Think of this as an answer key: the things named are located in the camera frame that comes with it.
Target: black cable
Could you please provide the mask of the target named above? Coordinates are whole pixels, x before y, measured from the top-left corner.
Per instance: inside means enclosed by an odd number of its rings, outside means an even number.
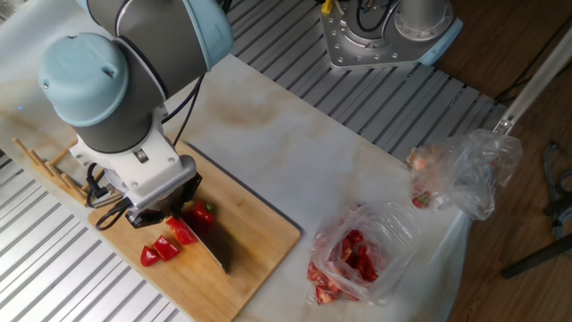
[[[548,47],[551,45],[551,43],[554,41],[554,39],[556,39],[556,37],[569,25],[570,22],[572,22],[572,15],[568,16],[568,18],[566,18],[566,20],[558,27],[558,29],[552,34],[552,36],[544,44],[544,46],[541,48],[541,50],[538,52],[538,54],[533,58],[533,60],[528,64],[528,66],[520,73],[520,75],[518,75],[518,78],[512,83],[512,85],[508,86],[499,95],[497,95],[497,97],[494,99],[496,104],[502,104],[503,102],[507,102],[507,101],[510,101],[510,100],[516,98],[516,97],[511,97],[511,98],[505,99],[505,97],[510,93],[510,91],[512,91],[513,89],[516,89],[522,85],[527,84],[531,80],[530,78],[526,79],[526,80],[523,80],[523,79],[528,74],[528,72],[530,72],[530,70],[536,64],[536,62],[540,59],[540,57],[543,56],[544,52],[548,49]],[[559,72],[557,77],[560,76],[568,67],[569,67],[569,64]]]
[[[228,13],[231,10],[232,0],[225,0],[223,1],[223,11],[224,13]]]
[[[185,126],[187,126],[187,122],[189,121],[190,114],[193,112],[193,108],[195,108],[195,104],[197,103],[198,92],[200,91],[200,84],[202,84],[204,78],[205,78],[205,74],[203,74],[200,78],[198,78],[197,84],[195,84],[195,89],[197,89],[197,94],[195,94],[195,96],[193,97],[193,102],[190,104],[189,111],[187,112],[187,117],[185,117],[185,121],[182,123],[181,129],[179,130],[179,133],[177,133],[177,137],[175,138],[175,141],[172,142],[172,144],[174,146],[177,145],[177,142],[179,141],[179,138],[181,137],[182,132],[185,130]]]
[[[100,232],[103,232],[111,228],[113,225],[115,225],[115,223],[117,223],[119,218],[121,218],[123,214],[125,214],[125,211],[127,211],[127,209],[132,205],[133,204],[131,203],[131,200],[129,198],[122,199],[117,204],[115,204],[115,206],[111,208],[107,212],[107,214],[99,218],[99,220],[96,223],[96,229]],[[115,216],[114,219],[108,225],[103,226],[104,222],[107,221],[107,219],[111,218],[112,216]]]
[[[369,29],[364,27],[364,25],[361,23],[362,3],[363,3],[363,0],[357,0],[357,10],[356,10],[357,26],[364,32],[372,32],[372,31],[377,30],[378,28],[380,28],[382,26],[383,22],[387,18],[387,15],[390,12],[391,5],[393,4],[393,0],[390,0],[389,3],[387,4],[387,7],[385,8],[385,11],[383,12],[382,18],[379,20],[379,22],[377,22],[375,24],[375,26],[373,26],[373,28],[369,28]]]
[[[193,90],[189,93],[189,95],[175,108],[169,115],[167,115],[162,121],[161,124],[165,124],[169,122],[175,115],[177,115],[188,103],[189,101],[197,94],[197,86],[193,88]]]
[[[95,196],[96,199],[99,199],[99,198],[105,196],[107,192],[109,192],[106,187],[103,187],[103,188],[99,187],[99,181],[101,180],[101,177],[96,179],[93,176],[93,171],[96,169],[96,166],[97,166],[97,163],[95,163],[95,162],[92,163],[91,165],[89,165],[88,177],[86,178],[86,181],[88,182],[88,187],[89,187],[88,197],[86,199],[86,204],[90,208],[102,207],[102,206],[96,207],[91,201],[92,197]]]
[[[549,146],[544,150],[544,174],[546,175],[546,180],[548,181],[549,193],[551,197],[551,202],[556,202],[562,193],[569,193],[562,187],[562,181],[572,174],[572,170],[567,170],[559,179],[557,184],[552,176],[552,154],[555,150],[563,151],[569,157],[569,153],[563,149],[558,143],[551,142]],[[552,235],[557,240],[563,238],[567,235],[566,230],[562,226],[569,218],[572,217],[572,208],[568,208],[561,213],[555,213],[552,217]],[[567,251],[567,254],[572,256],[572,250]]]
[[[554,76],[554,79],[556,80],[558,77],[562,76],[562,74],[563,74],[564,72],[566,72],[566,71],[570,68],[570,66],[572,66],[572,60],[571,60],[566,66],[564,66],[564,67],[560,70],[560,72],[558,72],[558,73],[556,74],[556,76]],[[511,90],[516,89],[516,88],[518,88],[518,87],[521,87],[521,86],[523,86],[523,85],[526,85],[531,79],[532,79],[532,77],[529,77],[529,78],[527,78],[527,79],[525,79],[525,80],[520,81],[519,83],[516,83],[516,84],[512,85],[510,88],[503,90],[503,91],[499,94],[499,96],[500,96],[500,95],[506,96]],[[496,103],[497,103],[497,104],[504,104],[504,103],[506,103],[506,102],[509,102],[509,101],[511,101],[511,100],[516,99],[517,97],[518,97],[518,95],[515,95],[515,96],[513,96],[513,97],[509,97],[509,98],[503,98],[503,99],[497,101]]]

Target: wooden skewer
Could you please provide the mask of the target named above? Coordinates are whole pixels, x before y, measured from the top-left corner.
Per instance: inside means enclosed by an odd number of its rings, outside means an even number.
[[[24,154],[24,156],[28,157],[28,159],[36,164],[39,165],[38,162],[36,162],[36,160],[34,160],[34,158],[28,153],[28,149],[26,147],[24,147],[23,144],[21,144],[20,140],[18,140],[17,138],[13,138],[12,142],[14,142],[14,144],[16,145],[16,147],[18,147],[20,149],[20,151]]]
[[[80,199],[85,199],[87,194],[82,191],[76,184],[73,182],[72,178],[68,174],[62,174],[62,179],[71,187],[73,193],[76,194],[77,197]]]
[[[60,173],[60,171],[54,166],[52,165],[51,162],[46,161],[46,166],[48,169],[50,169],[50,172],[57,178],[59,179],[60,182],[63,183],[64,186],[71,188],[70,185],[62,178],[62,174]]]
[[[76,144],[78,144],[77,140],[75,140],[72,144],[70,144],[70,146],[66,150],[62,151],[62,153],[60,153],[57,157],[55,157],[52,160],[52,165],[58,165],[62,161],[62,159],[65,157],[65,155],[67,155],[68,152],[70,152],[70,148]]]
[[[49,176],[54,176],[50,171],[50,169],[48,169],[47,166],[44,164],[44,161],[42,161],[42,159],[38,156],[38,153],[36,153],[36,151],[34,151],[33,149],[29,149],[28,153],[36,161],[36,164],[39,165],[42,169],[44,169],[44,171],[46,171],[47,174],[49,174]]]

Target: plastic bag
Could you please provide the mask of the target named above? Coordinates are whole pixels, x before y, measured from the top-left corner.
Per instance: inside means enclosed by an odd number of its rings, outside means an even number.
[[[414,149],[406,161],[413,203],[434,210],[456,205],[474,219],[485,220],[522,156],[520,140],[486,130]]]
[[[316,233],[307,278],[312,303],[346,298],[385,305],[418,245],[409,205],[361,206],[327,217]]]

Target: white table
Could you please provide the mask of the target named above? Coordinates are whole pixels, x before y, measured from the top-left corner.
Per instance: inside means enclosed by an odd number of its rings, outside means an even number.
[[[54,2],[64,5],[68,0]],[[66,16],[57,28],[56,21],[47,21],[46,26],[52,29],[44,28],[43,33],[97,30],[86,22],[88,16],[77,10],[70,10]],[[0,42],[5,37],[3,31],[0,29]],[[54,157],[73,140],[71,128],[56,117],[31,78],[38,54],[30,50],[38,51],[45,44],[34,43],[42,37],[37,32],[31,32],[30,37],[29,45],[21,47],[26,55],[12,55],[10,69],[0,66],[0,73],[4,68],[10,70],[0,79],[0,148],[25,169],[29,169],[28,161],[11,143],[12,137],[17,136],[42,157]],[[14,68],[18,65],[28,67],[19,73]],[[177,106],[189,89],[190,85],[173,97],[168,108]],[[166,124],[166,132],[173,135],[182,118],[181,113]],[[306,303],[310,289],[306,280],[309,247],[323,218],[356,201],[408,202],[408,172],[397,159],[233,56],[226,57],[207,75],[182,139],[302,229],[300,243],[238,321],[446,319],[457,293],[470,226],[470,220],[456,209],[418,213],[424,229],[422,247],[387,307],[350,301],[323,307]],[[62,167],[78,179],[85,176],[85,169],[70,157]],[[87,209],[49,183],[46,187],[76,217],[87,222]]]

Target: metal slotted platform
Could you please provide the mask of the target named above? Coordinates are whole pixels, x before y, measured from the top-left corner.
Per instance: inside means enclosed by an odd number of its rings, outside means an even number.
[[[235,0],[233,54],[404,159],[505,111],[433,67],[353,72],[329,62],[313,0]],[[0,157],[0,321],[189,321],[6,156]]]
[[[433,67],[334,70],[312,0],[239,0],[229,20],[240,60],[400,160],[421,144],[492,130],[506,110]]]
[[[0,157],[0,321],[189,321]]]

